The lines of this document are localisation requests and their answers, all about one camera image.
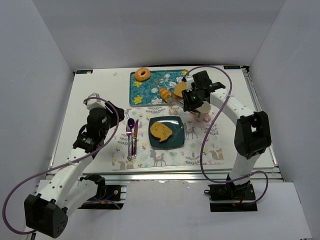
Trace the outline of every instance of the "teal floral tray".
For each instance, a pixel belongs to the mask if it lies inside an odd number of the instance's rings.
[[[143,82],[136,81],[135,72],[132,72],[130,74],[130,105],[133,107],[165,105],[166,102],[159,94],[159,88],[173,92],[187,71],[186,69],[150,71],[150,78]]]

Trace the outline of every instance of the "fork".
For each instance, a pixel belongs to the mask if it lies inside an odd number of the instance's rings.
[[[128,137],[128,157],[126,159],[131,161],[132,160],[132,154],[131,154],[131,150],[130,150],[131,129],[128,125],[125,126],[125,131],[126,131],[126,136]]]

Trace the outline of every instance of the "white flower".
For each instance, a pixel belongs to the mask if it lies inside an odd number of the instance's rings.
[[[169,83],[169,86],[172,87],[172,88],[174,88],[176,85],[177,85],[177,84],[176,84],[174,81],[171,81],[171,82]]]
[[[150,104],[152,105],[163,104],[162,98],[158,98],[157,96],[155,96],[154,99],[151,100]]]
[[[178,83],[181,83],[181,82],[182,82],[182,78],[183,78],[182,76],[177,76],[177,77],[176,77],[176,81],[177,81]]]
[[[157,87],[152,88],[152,89],[151,89],[151,92],[152,92],[153,94],[155,94],[156,92],[158,92],[158,88],[157,88]]]

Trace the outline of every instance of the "knife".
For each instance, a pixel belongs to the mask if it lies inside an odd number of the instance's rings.
[[[137,156],[137,136],[138,136],[138,122],[137,120],[134,125],[134,132],[133,132],[133,149],[132,149],[132,155]]]

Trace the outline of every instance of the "black label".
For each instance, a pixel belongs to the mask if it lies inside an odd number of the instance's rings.
[[[92,69],[87,70],[77,70],[75,74],[92,74],[94,71]]]
[[[241,69],[239,65],[223,66],[224,69]]]

